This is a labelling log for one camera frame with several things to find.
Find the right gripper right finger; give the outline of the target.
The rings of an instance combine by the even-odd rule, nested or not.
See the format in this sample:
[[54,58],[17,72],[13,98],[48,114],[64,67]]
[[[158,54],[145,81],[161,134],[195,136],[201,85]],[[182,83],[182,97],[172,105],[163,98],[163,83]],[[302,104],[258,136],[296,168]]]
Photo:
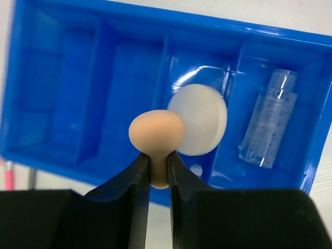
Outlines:
[[296,189],[218,190],[167,157],[174,248],[331,248],[311,198]]

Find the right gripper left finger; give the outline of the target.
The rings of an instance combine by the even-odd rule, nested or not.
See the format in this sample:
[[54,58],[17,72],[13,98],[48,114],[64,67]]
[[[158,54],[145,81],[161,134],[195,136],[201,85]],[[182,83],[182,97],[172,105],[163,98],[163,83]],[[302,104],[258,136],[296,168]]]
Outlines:
[[144,248],[149,157],[85,195],[70,189],[1,192],[1,248]]

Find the orange makeup sponge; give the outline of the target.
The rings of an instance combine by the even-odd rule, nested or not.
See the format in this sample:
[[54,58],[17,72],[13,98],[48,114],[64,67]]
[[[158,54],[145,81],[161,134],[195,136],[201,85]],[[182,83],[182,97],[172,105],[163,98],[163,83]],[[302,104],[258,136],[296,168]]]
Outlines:
[[129,126],[131,144],[149,157],[150,182],[155,189],[169,186],[167,156],[185,136],[182,118],[169,110],[152,110],[137,116]]

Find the clear plastic bottle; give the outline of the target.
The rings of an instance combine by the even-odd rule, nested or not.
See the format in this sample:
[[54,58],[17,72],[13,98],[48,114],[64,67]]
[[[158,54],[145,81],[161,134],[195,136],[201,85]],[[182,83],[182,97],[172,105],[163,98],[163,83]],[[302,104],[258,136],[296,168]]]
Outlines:
[[297,73],[274,70],[267,86],[258,95],[239,158],[270,169],[276,159],[283,134],[293,112],[297,94],[293,87]]

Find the white round powder puff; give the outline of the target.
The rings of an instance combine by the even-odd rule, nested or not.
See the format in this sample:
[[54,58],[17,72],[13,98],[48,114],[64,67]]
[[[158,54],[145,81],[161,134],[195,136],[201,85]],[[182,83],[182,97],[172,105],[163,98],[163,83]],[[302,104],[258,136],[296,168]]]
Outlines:
[[184,122],[185,136],[177,148],[183,155],[205,155],[217,147],[225,134],[227,106],[222,95],[210,86],[190,84],[178,89],[168,110]]

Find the pink eyebrow comb brush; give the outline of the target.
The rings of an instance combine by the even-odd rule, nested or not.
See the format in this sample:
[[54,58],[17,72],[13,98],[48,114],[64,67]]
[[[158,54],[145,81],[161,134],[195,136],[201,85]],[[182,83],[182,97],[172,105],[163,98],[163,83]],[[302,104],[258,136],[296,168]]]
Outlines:
[[5,164],[5,190],[15,189],[15,176],[13,170],[13,163],[7,161]]

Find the blue plastic organizer tray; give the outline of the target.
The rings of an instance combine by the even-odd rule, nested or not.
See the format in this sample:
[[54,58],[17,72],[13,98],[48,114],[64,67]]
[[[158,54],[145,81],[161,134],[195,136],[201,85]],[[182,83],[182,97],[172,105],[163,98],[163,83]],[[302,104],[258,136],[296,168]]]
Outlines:
[[[261,88],[298,77],[272,168],[241,159]],[[221,142],[182,156],[220,189],[311,190],[331,125],[331,37],[111,1],[15,1],[1,155],[99,185],[137,156],[128,128],[182,86],[215,88],[228,107]]]

